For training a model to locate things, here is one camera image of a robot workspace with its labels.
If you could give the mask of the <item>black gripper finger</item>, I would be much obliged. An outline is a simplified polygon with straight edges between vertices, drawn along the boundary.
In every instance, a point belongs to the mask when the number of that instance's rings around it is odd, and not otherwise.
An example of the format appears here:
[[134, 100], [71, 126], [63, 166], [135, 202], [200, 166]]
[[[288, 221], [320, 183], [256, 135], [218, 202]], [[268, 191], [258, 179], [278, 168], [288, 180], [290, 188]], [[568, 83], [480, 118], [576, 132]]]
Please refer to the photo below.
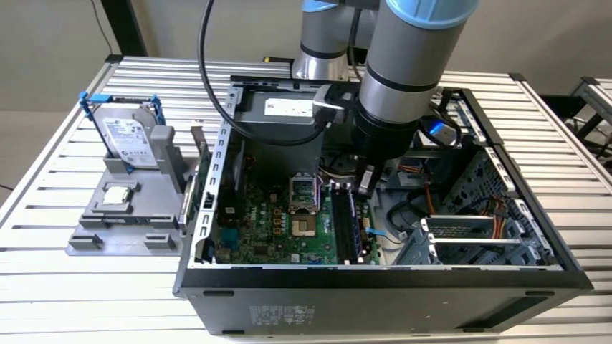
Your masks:
[[356, 170], [356, 195], [370, 199], [384, 171], [383, 163], [360, 163]]

